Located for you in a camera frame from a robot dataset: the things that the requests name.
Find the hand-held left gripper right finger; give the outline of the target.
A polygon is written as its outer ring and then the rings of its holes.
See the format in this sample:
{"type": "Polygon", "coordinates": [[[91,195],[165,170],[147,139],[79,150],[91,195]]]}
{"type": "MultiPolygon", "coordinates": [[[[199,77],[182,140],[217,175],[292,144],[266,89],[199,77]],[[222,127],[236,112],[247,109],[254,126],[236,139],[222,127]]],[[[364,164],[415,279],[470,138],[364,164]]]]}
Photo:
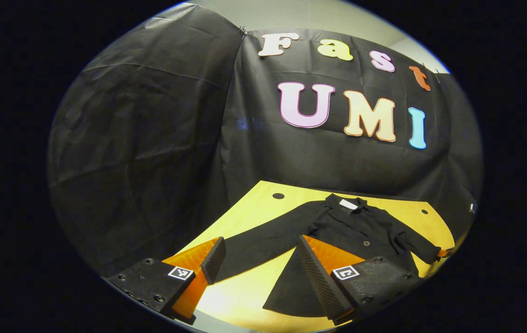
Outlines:
{"type": "Polygon", "coordinates": [[[386,257],[363,259],[306,235],[299,237],[297,252],[324,315],[335,325],[380,312],[422,280],[386,257]]]}

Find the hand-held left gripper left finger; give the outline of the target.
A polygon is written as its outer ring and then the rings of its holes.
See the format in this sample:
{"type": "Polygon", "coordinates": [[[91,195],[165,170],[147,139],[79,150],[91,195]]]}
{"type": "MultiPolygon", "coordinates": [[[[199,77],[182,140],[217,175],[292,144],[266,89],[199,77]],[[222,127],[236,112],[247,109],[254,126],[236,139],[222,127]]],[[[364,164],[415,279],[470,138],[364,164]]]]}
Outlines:
{"type": "Polygon", "coordinates": [[[143,259],[107,280],[148,308],[194,324],[194,311],[225,255],[225,239],[217,237],[168,259],[143,259]]]}

